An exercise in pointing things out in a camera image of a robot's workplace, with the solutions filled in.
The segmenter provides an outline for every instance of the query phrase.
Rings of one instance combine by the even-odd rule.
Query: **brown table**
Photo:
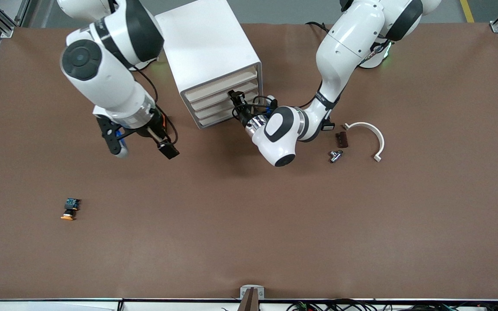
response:
[[[244,25],[265,92],[305,103],[322,32]],[[230,120],[198,130],[165,62],[146,69],[180,131],[166,160],[147,139],[109,154],[61,74],[67,29],[16,29],[0,46],[0,298],[498,298],[498,35],[424,24],[381,67],[358,69],[334,132],[270,166]],[[78,219],[59,219],[67,197]]]

